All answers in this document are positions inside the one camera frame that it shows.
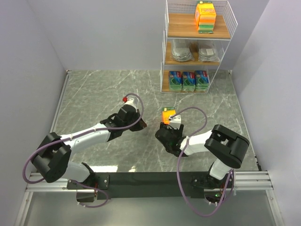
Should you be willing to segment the orange sponge pack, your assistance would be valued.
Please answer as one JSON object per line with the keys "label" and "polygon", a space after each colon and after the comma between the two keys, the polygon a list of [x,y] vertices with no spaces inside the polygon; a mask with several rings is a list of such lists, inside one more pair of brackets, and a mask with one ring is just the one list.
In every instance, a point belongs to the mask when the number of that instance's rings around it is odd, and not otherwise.
{"label": "orange sponge pack", "polygon": [[199,1],[195,11],[198,33],[213,33],[216,16],[217,14],[211,1]]}
{"label": "orange sponge pack", "polygon": [[162,108],[162,122],[166,125],[170,123],[170,117],[176,114],[174,107],[163,107]]}

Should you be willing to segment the blue green sponge pack back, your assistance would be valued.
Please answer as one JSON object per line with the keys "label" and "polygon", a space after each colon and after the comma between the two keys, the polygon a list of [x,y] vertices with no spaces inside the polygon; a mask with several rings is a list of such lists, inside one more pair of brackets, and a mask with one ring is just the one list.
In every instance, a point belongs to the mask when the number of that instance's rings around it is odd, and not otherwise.
{"label": "blue green sponge pack back", "polygon": [[169,90],[174,92],[181,92],[182,90],[182,74],[180,71],[168,72]]}

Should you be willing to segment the blue green sponge pack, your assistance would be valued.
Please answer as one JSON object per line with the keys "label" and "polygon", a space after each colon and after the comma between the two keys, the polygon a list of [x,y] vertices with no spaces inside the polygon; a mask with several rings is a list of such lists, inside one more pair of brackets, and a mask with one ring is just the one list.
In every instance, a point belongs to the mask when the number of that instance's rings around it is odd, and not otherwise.
{"label": "blue green sponge pack", "polygon": [[208,73],[205,70],[197,70],[195,74],[196,92],[206,92],[209,88],[210,81]]}
{"label": "blue green sponge pack", "polygon": [[181,92],[182,90],[182,74],[180,71],[168,72],[169,90],[174,92]]}
{"label": "blue green sponge pack", "polygon": [[196,88],[194,72],[182,72],[182,90],[185,92],[194,92]]}

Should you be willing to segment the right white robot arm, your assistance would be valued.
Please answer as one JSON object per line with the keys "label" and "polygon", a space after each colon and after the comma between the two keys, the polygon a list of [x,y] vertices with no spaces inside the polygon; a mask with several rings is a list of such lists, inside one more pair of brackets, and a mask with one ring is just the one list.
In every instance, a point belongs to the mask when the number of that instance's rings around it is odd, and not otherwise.
{"label": "right white robot arm", "polygon": [[218,188],[230,170],[241,167],[250,145],[246,137],[220,124],[211,131],[188,137],[183,135],[183,127],[182,124],[173,128],[161,123],[155,138],[176,157],[203,152],[210,152],[216,157],[206,174],[193,179],[194,184],[205,189]]}

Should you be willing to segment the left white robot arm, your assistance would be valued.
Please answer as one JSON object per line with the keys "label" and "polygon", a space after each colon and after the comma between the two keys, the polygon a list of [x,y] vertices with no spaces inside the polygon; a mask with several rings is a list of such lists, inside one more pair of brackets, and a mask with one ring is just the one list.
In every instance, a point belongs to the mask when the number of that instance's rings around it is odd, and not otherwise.
{"label": "left white robot arm", "polygon": [[69,135],[48,134],[39,146],[31,163],[48,182],[60,178],[84,182],[94,177],[92,169],[84,162],[75,163],[71,157],[86,148],[109,142],[122,135],[126,130],[131,132],[146,128],[147,124],[138,109],[124,105],[118,113],[110,115],[93,127]]}

